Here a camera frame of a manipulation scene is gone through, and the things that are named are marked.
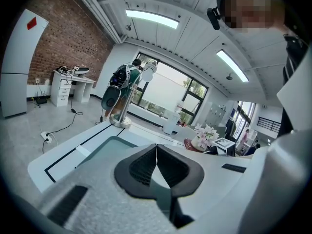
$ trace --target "black stripe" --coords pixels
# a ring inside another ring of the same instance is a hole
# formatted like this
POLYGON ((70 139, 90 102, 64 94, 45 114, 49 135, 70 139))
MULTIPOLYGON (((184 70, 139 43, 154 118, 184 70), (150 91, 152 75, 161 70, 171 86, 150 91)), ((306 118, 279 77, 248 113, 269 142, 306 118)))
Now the black stripe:
MULTIPOLYGON (((86 141, 82 142, 81 144, 79 144, 78 146, 83 145, 84 143, 86 143, 87 141, 89 141, 90 139, 92 139, 93 137, 95 137, 96 135, 98 135, 99 133, 103 132, 105 129, 109 128, 110 126, 112 126, 112 124, 110 124, 108 127, 105 127, 104 129, 102 129, 101 131, 99 131, 98 133, 96 133, 95 135, 93 135, 92 137, 88 138, 86 141)), ((74 150, 76 150, 76 148, 70 150, 68 153, 66 153, 65 155, 63 155, 61 158, 59 158, 57 161, 55 161, 53 164, 51 164, 49 167, 47 167, 46 169, 44 169, 45 173, 49 176, 49 178, 52 180, 53 183, 55 183, 55 179, 50 175, 50 173, 48 172, 48 170, 50 170, 53 166, 55 166, 57 163, 59 163, 62 159, 64 159, 66 156, 70 155, 74 150)))
POLYGON ((24 74, 24 73, 9 73, 9 72, 3 72, 1 74, 12 74, 12 75, 28 75, 28 74, 24 74))
POLYGON ((120 133, 119 133, 119 134, 117 134, 117 137, 118 137, 118 135, 120 135, 120 134, 122 133, 122 131, 123 131, 123 130, 125 130, 125 128, 124 128, 124 129, 122 129, 122 130, 120 131, 120 133))

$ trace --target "window frame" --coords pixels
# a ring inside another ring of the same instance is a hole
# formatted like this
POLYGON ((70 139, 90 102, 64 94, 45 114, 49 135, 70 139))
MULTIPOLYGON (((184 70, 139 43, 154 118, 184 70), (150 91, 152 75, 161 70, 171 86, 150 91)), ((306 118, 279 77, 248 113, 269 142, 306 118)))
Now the window frame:
MULTIPOLYGON (((207 94, 209 88, 208 88, 207 86, 205 86, 204 84, 202 84, 201 82, 199 82, 198 80, 194 79, 193 77, 191 77, 191 76, 187 75, 186 73, 184 73, 184 72, 178 70, 177 68, 175 68, 175 67, 173 67, 173 66, 171 66, 171 65, 169 65, 169 64, 167 64, 167 63, 165 63, 165 62, 163 62, 163 61, 161 61, 160 59, 154 58, 154 57, 152 57, 152 56, 150 56, 150 55, 147 55, 147 54, 145 54, 145 53, 143 53, 143 52, 139 52, 138 55, 136 56, 136 58, 139 58, 140 55, 144 55, 144 56, 146 56, 146 57, 148 57, 148 58, 151 58, 151 59, 155 60, 155 61, 157 62, 157 64, 158 64, 159 62, 161 62, 161 63, 163 63, 164 65, 167 65, 168 67, 173 68, 174 70, 176 70, 176 71, 178 71, 178 72, 184 74, 184 75, 187 76, 189 79, 191 79, 191 80, 190 80, 190 83, 189 83, 189 86, 187 87, 187 89, 186 89, 186 91, 185 91, 185 94, 184 94, 184 96, 183 96, 182 101, 185 101, 186 96, 189 94, 189 95, 195 97, 196 99, 198 99, 198 100, 200 101, 200 103, 198 104, 197 109, 196 109, 196 111, 195 111, 194 113, 192 113, 192 112, 190 112, 190 111, 188 111, 188 110, 186 110, 186 109, 184 109, 184 108, 182 108, 181 111, 192 116, 192 120, 191 120, 191 122, 190 122, 190 124, 192 124, 192 122, 194 121, 194 119, 195 119, 195 117, 196 117, 196 115, 197 115, 197 113, 198 113, 198 111, 199 111, 199 109, 200 109, 200 107, 201 107, 201 105, 202 105, 202 103, 203 103, 203 101, 204 101, 204 98, 205 98, 205 96, 206 96, 206 94, 207 94), (203 86, 203 87, 206 89, 203 98, 200 97, 200 96, 198 96, 197 94, 195 94, 195 93, 193 93, 192 91, 189 90, 193 81, 197 82, 199 85, 203 86)), ((142 98, 143 98, 143 95, 144 95, 144 93, 145 93, 145 91, 146 91, 146 88, 147 88, 148 84, 149 84, 149 82, 145 83, 143 89, 142 89, 142 88, 138 88, 138 87, 136 88, 138 91, 142 92, 142 94, 141 94, 140 98, 138 99, 137 104, 133 103, 134 105, 136 105, 136 106, 138 106, 138 107, 141 107, 141 108, 144 108, 144 107, 140 106, 140 103, 141 103, 141 100, 142 100, 142 98)))

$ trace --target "ceiling light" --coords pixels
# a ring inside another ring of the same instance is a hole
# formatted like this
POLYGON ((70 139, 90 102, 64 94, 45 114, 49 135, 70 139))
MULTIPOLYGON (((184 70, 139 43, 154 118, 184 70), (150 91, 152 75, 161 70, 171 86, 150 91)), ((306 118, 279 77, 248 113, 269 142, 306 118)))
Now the ceiling light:
POLYGON ((217 55, 233 69, 233 71, 238 75, 238 77, 242 80, 242 82, 249 81, 248 78, 245 76, 243 71, 238 67, 238 65, 232 60, 232 58, 223 50, 221 49, 217 52, 217 55))
POLYGON ((167 25, 174 29, 176 29, 179 24, 179 21, 176 21, 174 19, 162 16, 159 14, 151 13, 151 12, 145 12, 145 11, 139 11, 139 10, 126 10, 126 13, 127 13, 127 16, 129 17, 154 21, 157 23, 167 25))

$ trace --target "ceiling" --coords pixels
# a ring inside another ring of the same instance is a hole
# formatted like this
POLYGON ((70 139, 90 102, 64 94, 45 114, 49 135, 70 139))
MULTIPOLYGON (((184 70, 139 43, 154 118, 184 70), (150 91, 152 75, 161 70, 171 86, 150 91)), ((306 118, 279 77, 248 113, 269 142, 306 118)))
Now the ceiling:
POLYGON ((266 104, 277 101, 283 85, 282 69, 286 62, 286 43, 274 29, 256 29, 240 33, 221 24, 215 31, 206 15, 215 0, 96 0, 126 42, 149 46, 174 58, 203 76, 229 98, 266 104), (126 16, 126 9, 143 10, 178 20, 176 30, 126 16), (125 29, 131 25, 131 31, 125 29), (224 49, 246 73, 249 82, 241 82, 216 52, 224 49))

